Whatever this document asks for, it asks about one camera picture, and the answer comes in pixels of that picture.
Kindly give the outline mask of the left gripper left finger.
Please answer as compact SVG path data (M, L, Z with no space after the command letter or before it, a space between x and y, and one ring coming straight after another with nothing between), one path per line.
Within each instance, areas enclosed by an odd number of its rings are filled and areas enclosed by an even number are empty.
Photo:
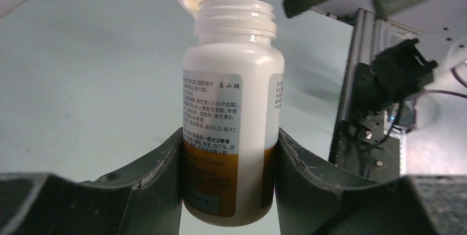
M1 174L1 234L178 234L182 130L95 181Z

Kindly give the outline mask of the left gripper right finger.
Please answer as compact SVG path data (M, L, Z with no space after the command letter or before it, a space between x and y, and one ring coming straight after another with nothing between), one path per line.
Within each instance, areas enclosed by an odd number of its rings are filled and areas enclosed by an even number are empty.
M284 130L277 152L281 234L466 234L463 175L374 182L320 158Z

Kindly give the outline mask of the white pill bottle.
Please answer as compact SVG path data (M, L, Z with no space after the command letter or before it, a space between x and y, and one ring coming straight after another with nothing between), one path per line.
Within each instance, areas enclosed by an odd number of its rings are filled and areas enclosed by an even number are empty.
M258 0L178 0L197 43L183 57L183 200L221 227L271 208L285 60L274 8Z

